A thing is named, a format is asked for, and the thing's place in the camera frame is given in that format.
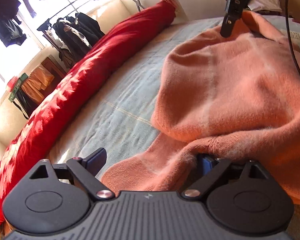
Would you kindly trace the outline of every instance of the ribbed plastic surface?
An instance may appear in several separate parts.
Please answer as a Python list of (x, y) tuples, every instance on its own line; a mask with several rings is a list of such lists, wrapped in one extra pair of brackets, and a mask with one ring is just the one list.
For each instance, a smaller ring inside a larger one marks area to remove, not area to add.
[(11, 233), (8, 240), (289, 240), (285, 233), (266, 237), (238, 236), (218, 226), (199, 202), (176, 192), (122, 192), (96, 204), (84, 222), (53, 236)]
[(11, 78), (10, 81), (7, 83), (6, 90), (8, 92), (11, 92), (17, 81), (18, 77), (14, 76), (13, 78)]

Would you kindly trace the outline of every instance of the white cloth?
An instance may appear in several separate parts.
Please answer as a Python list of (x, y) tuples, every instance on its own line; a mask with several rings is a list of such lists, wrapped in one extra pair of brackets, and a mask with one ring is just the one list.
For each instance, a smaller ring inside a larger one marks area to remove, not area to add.
[(279, 0), (251, 0), (248, 7), (254, 12), (260, 10), (282, 12)]

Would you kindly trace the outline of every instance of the orange cloth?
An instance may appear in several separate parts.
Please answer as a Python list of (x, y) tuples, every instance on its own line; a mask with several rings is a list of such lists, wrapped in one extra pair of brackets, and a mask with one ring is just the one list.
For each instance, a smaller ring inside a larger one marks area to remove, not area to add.
[(102, 183), (116, 193), (177, 190), (195, 155), (208, 153), (260, 161), (300, 204), (300, 76), (287, 39), (258, 14), (242, 18), (230, 38), (218, 26), (167, 56), (151, 118), (161, 133)]
[(40, 90), (45, 90), (53, 79), (54, 76), (42, 65), (39, 65), (23, 82), (21, 89), (39, 105), (44, 100), (44, 95)]

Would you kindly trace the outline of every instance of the metal screw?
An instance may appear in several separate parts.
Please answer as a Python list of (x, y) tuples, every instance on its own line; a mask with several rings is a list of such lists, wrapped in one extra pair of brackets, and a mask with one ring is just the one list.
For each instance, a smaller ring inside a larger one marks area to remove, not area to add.
[(184, 192), (185, 196), (187, 197), (199, 197), (200, 196), (200, 191), (197, 189), (187, 189)]
[(111, 198), (113, 193), (110, 190), (104, 189), (100, 190), (96, 194), (99, 198)]

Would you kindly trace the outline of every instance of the black cable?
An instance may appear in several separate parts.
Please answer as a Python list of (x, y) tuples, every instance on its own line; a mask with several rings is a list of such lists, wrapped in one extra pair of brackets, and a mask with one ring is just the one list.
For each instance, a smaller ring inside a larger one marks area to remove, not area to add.
[(290, 46), (290, 50), (291, 50), (292, 59), (294, 61), (294, 64), (296, 65), (296, 68), (297, 68), (297, 70), (299, 72), (299, 75), (300, 75), (300, 67), (299, 67), (299, 64), (297, 62), (296, 55), (294, 54), (293, 46), (292, 46), (292, 41), (291, 41), (291, 33), (290, 33), (290, 26), (289, 26), (288, 4), (289, 4), (289, 0), (285, 0), (285, 14), (286, 14), (286, 26), (287, 26), (288, 41), (289, 41), (289, 46)]

